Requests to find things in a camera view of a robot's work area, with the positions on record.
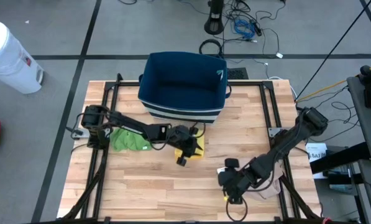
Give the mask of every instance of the white trash can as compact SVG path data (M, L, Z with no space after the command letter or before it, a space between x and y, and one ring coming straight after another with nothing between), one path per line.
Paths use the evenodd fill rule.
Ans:
M42 86L44 70L0 22L0 80L23 94Z

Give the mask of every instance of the wooden tabletop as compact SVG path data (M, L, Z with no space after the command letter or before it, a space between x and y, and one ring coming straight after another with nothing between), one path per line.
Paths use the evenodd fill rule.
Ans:
M283 127L292 127L297 116L288 80L273 81ZM84 107L100 105L105 81L90 81ZM120 86L116 110L144 123L167 123L157 119L138 100L139 87ZM274 121L269 93L266 92L270 117ZM187 126L193 123L182 122ZM86 140L75 142L75 146ZM161 151L121 151L109 149L99 219L127 221L229 221L226 202L218 185L216 169L224 166L228 157L238 158L242 166L251 158L269 150L267 128L259 88L234 86L214 124L207 126L205 153L200 160L188 161L185 167L176 165L174 149ZM88 175L91 149L80 147L72 154L57 217L64 216L83 193ZM317 214L321 209L308 162L308 156L292 150L289 155L295 188ZM293 215L288 193L285 192L289 216ZM265 202L244 194L248 203L246 221L272 221L281 216L278 197ZM89 216L92 214L91 196ZM230 206L234 218L244 214L243 205Z

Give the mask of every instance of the black cable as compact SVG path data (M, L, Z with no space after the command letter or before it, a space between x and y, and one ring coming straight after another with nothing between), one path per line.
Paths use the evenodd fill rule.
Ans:
M340 105L344 106L345 108L339 108L339 107L337 107L337 106L334 106L335 103L339 103ZM354 124L354 123L349 122L349 121L351 120L351 118L353 118L354 116L357 115L357 114L352 115L352 112L351 112L351 109L352 109L352 108L355 108L355 106L348 107L345 103L342 103L342 102L340 102L340 101L332 102L332 103L331 103L331 106L332 106L333 108L337 109L337 110L348 110L348 112L349 112L349 116L348 116L348 118L345 119L345 120L343 120L343 119L334 119L334 120L328 121L328 123L333 122L333 121L342 121L343 124L347 124L347 123Z
M271 13L271 12L263 11L263 10L259 10L259 11L255 12L255 19L256 19L256 20L258 19L258 17L257 17L257 13L258 13L258 12L265 12L265 13L268 13L268 14L270 14L270 15L269 15L269 16L263 16L263 17L260 18L260 20L262 20L262 19L275 20L275 19L277 19L277 17L278 17L278 12L279 12L279 10L283 9L285 6L286 6L286 2L283 1L283 6L280 7L280 8L277 10L277 12L275 13L275 17L274 17L274 18L271 18L271 16L272 16L272 13Z
M190 5L196 12L198 12L198 13L200 13L200 14L203 14L203 15L210 15L210 13L206 13L206 12L201 12L201 11L199 11L199 10L197 10L195 7L194 7L194 5L192 4L192 3L190 3L190 2L183 2L183 0L177 0L178 2L180 2L180 3L183 3L183 4L188 4L188 5Z
M327 141L327 140L330 140L330 139L332 139L332 138L334 138L334 137L337 137L337 136L339 136L340 134L343 134L343 133L345 133L345 132L347 132L347 131L349 131L349 130L351 130L352 128L354 128L355 126L357 126L357 123L359 122L359 119L358 119L358 121L351 127L351 128L348 128L348 129L345 129L344 131L342 131L342 132L340 132L340 133L338 133L338 134L335 134L335 135L333 135L333 136L331 136L330 138L327 138L327 139L325 139L325 140L320 140L320 141L317 141L317 140L315 140L315 139L313 139L313 138L310 138L312 141L314 141L314 142L325 142L325 141Z
M191 128L194 128L199 122L195 122L194 125L191 126Z
M295 101L301 96L301 94L304 92L304 90L307 88L307 86L311 83L312 79L314 79L314 77L316 76L316 74L318 74L318 72L320 71L320 69L322 68L322 66L324 65L324 63L326 62L326 60L330 57L330 55L333 53L333 51L337 48L337 46L340 44L340 42L343 40L343 38L347 35L347 33L351 30L352 26L354 26L354 24L357 22L357 20L359 19L359 17L365 12L365 10L368 8L368 6L370 5L371 3L371 0L366 4L366 6L362 9L362 11L359 13L359 15L355 18L355 20L352 22L352 24L348 27L348 29L346 30L346 32L342 35L342 37L340 38L340 40L336 43L336 45L333 47L333 49L329 52L329 54L326 56L326 58L323 60L322 64L319 66L319 68L317 69L317 71L314 73L314 75L309 79L308 83L304 86L303 90L298 94L298 96L296 97Z
M229 21L231 22L234 22L237 18L239 17L246 17L248 20L252 21L252 22L255 22L256 25L258 25L260 27L260 24L257 22L257 20L251 16L250 14L248 14L248 12L250 12L250 7L249 5L247 5L247 3L245 3L244 1L241 1L241 0L229 0L227 3L224 4L225 6L230 6L231 8L226 10L226 11L223 11L223 16L225 18L227 18L227 21L224 25L224 30L228 24ZM236 39L225 39L224 38L224 31L222 32L222 38L221 37L218 37L218 36L215 36L213 35L213 37L217 38L217 39L221 39L222 40L222 52L224 52L224 45L225 43L229 42L229 41L246 41L246 42L250 42L250 39L243 39L243 37L239 37L239 38L236 38Z
M266 58L275 58L276 56L273 56L273 57L269 57L268 55L266 55L264 53L264 48L265 48L265 42L266 42L266 38L265 38L265 30L270 30L272 31L276 36L277 36L277 46L278 46L278 49L277 51L275 52L276 54L279 52L279 35L271 28L265 28L265 29L261 29L261 32L262 32L262 35L264 36L264 43L262 45L262 55L264 55Z
M319 97L321 97L321 96L326 96L326 95L329 95L329 94L336 94L336 93L339 93L339 92L343 91L345 88L346 88L346 87L344 87L344 88L342 88L342 89L340 89L340 90L334 91L334 92L324 93L324 94L321 94L321 95L318 95L318 96L313 96L313 97L308 98L308 99L306 99L306 100L301 100L301 101L299 101L299 102L297 102L297 103L301 103L301 102L309 101L309 100L312 100L312 99L315 99L315 98L319 98Z
M82 147L82 146L87 146L87 143L86 143L86 144L81 144L81 145L79 145L79 146L74 147L74 148L72 149L72 151L71 151L71 154L72 154L72 152L73 152L75 149L78 149L78 148L80 148L80 147Z
M218 42L218 40L216 40L216 39L207 39L207 40L203 41L202 44L199 46L199 54L204 54L202 52L202 49L203 49L203 46L205 46L206 44L215 44L215 45L217 45L217 47L218 47L218 54L217 54L217 56L219 58L222 58L222 56L223 56L222 46L221 46L220 42Z
M234 221L234 222L241 222L241 221L245 220L245 218L247 217L247 212L248 212L248 209L249 209L249 208L248 208L248 206L247 206L246 200L245 200L243 197L240 197L240 198L242 199L243 203L245 204L245 209L246 209L245 214L243 215L243 217L242 217L240 220L235 220L235 219L232 218L231 215L229 214L229 211L228 211L229 200L227 200L227 204L226 204L226 207L225 207L228 218L229 218L230 220Z
M129 6L129 5L132 5L132 4L137 3L138 0L133 0L133 2L124 2L122 0L118 0L118 1L121 2L121 3L123 3L123 4L127 4Z
M299 150L299 151L301 151L301 152L307 154L307 155L308 155L308 159L309 159L309 153L308 153L307 151L305 151L304 149L299 148L299 147L295 147L295 149L297 149L297 150Z
M323 204L322 204L322 202L319 202L319 205L321 206L321 214L320 214L320 217L323 218Z
M148 142L150 143L150 147L152 147L152 149L155 149L156 151L160 151L160 150L162 150L164 147L166 147L166 145L167 145L167 143L168 143L168 140L170 140L170 138L173 136L174 131L171 133L171 135L169 135L169 136L166 138L165 142L163 143L163 146L160 147L160 148L155 147L155 146L152 144L152 141L150 140L150 137L149 137L149 135L148 135L148 132L145 131L145 133L146 133L146 135L147 135Z
M202 137L202 136L204 135L204 132L205 132L205 131L206 131L206 123L203 122L203 131L202 131L202 133L201 133L199 136L195 136L195 138L200 138L200 137Z
M338 219L340 219L340 218L342 218L342 217L346 217L347 215L351 215L352 213L355 213L355 212L358 212L358 210L355 210L355 211L353 211L353 212L349 212L349 213L347 213L347 214L344 214L344 215L341 215L341 216L339 216L339 217L333 218L332 220L333 220L333 221L336 221L336 220L338 220Z
M334 94L333 96L327 98L326 100L322 101L318 106L315 106L315 109L317 109L318 107L320 107L323 103L333 99L334 97L336 97L338 94L340 94L342 91L344 91L348 86L342 88L341 90L337 91L336 94Z

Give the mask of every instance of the green cloth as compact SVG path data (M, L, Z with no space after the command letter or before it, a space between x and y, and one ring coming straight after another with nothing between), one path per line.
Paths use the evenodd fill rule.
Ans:
M115 129L110 136L111 146L115 151L130 149L133 151L149 151L151 145L141 135L132 133L126 129Z

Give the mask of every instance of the fabric storage bin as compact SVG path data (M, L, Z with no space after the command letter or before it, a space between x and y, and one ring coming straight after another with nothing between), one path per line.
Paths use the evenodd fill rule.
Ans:
M149 55L138 98L158 118L213 123L224 107L227 63L207 55L160 52Z

